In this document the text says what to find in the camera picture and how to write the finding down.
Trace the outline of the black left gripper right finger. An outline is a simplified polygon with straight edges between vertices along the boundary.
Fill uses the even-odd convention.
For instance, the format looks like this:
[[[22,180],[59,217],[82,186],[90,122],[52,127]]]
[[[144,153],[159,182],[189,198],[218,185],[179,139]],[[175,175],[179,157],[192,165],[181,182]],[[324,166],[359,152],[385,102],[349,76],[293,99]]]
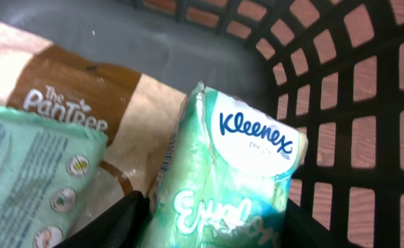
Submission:
[[[349,241],[333,239],[329,230],[308,216],[288,199],[283,228],[282,248],[361,248]]]

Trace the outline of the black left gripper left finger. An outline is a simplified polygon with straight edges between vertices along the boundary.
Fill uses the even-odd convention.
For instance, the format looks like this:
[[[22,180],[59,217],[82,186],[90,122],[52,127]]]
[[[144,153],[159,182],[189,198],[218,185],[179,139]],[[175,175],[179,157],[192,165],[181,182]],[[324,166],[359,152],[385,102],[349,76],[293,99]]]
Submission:
[[[150,212],[150,199],[133,191],[56,248],[133,248]]]

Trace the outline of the green Kleenex tissue pack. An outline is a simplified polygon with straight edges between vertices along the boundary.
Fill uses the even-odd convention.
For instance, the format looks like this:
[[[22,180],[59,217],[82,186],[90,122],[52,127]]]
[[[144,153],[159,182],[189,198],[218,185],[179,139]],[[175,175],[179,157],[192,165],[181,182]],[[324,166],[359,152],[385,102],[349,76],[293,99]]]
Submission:
[[[138,247],[280,247],[307,136],[198,83],[185,98]]]

